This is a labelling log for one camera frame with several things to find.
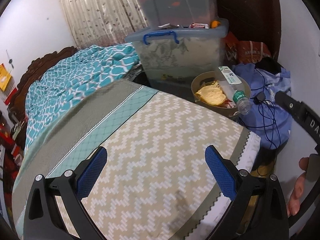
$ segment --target bed sheet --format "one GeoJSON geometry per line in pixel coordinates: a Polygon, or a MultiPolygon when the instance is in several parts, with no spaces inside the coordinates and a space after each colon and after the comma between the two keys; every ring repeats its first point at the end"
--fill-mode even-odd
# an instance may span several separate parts
{"type": "MultiPolygon", "coordinates": [[[[23,235],[34,177],[75,169],[102,145],[108,162],[82,203],[107,239],[205,239],[229,204],[204,160],[210,144],[237,168],[251,171],[260,138],[176,96],[113,82],[63,117],[15,184],[17,232],[23,235]]],[[[76,235],[61,199],[57,202],[76,235]]]]}
{"type": "Polygon", "coordinates": [[[59,61],[35,81],[26,97],[25,155],[33,141],[85,97],[121,78],[139,63],[131,43],[107,48],[93,45],[59,61]]]}

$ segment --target orange item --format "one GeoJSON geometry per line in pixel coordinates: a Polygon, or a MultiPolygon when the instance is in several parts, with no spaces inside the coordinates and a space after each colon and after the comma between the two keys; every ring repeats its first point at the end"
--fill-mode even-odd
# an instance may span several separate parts
{"type": "Polygon", "coordinates": [[[239,63],[257,63],[264,57],[271,57],[271,53],[263,42],[239,41],[237,45],[239,63]]]}
{"type": "Polygon", "coordinates": [[[221,22],[219,22],[219,21],[213,21],[213,22],[211,23],[210,27],[211,27],[212,29],[214,29],[214,28],[218,27],[220,24],[221,24],[221,22]]]}

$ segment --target green bottle label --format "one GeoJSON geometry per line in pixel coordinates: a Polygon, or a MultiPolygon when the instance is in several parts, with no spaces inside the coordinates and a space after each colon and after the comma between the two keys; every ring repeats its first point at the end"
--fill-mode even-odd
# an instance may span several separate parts
{"type": "Polygon", "coordinates": [[[235,103],[237,103],[241,98],[245,98],[245,94],[243,91],[237,91],[235,92],[235,94],[233,95],[233,101],[235,103]]]}

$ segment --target plastic water bottle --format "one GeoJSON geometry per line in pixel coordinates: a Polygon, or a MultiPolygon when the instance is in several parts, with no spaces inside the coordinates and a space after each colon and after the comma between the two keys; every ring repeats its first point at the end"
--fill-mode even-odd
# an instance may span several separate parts
{"type": "Polygon", "coordinates": [[[227,66],[220,66],[215,69],[216,79],[230,101],[234,101],[241,114],[248,114],[251,110],[251,103],[245,96],[244,85],[241,80],[227,66]]]}

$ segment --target blue cloth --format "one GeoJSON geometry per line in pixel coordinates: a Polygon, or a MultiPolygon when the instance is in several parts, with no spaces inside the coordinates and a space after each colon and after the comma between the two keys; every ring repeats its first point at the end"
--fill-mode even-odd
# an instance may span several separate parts
{"type": "Polygon", "coordinates": [[[248,115],[241,115],[241,120],[248,129],[261,137],[260,146],[267,149],[278,148],[290,136],[292,117],[275,103],[275,94],[283,91],[291,95],[289,91],[291,87],[290,71],[281,68],[281,73],[273,75],[265,70],[255,69],[252,63],[239,64],[233,68],[233,71],[242,77],[251,88],[252,110],[248,115]],[[266,95],[266,100],[270,102],[255,105],[253,98],[261,91],[266,95]],[[273,113],[277,126],[273,124],[273,113]]]}
{"type": "Polygon", "coordinates": [[[35,81],[26,97],[25,153],[44,128],[100,87],[120,79],[139,57],[131,43],[93,45],[59,61],[35,81]]]}

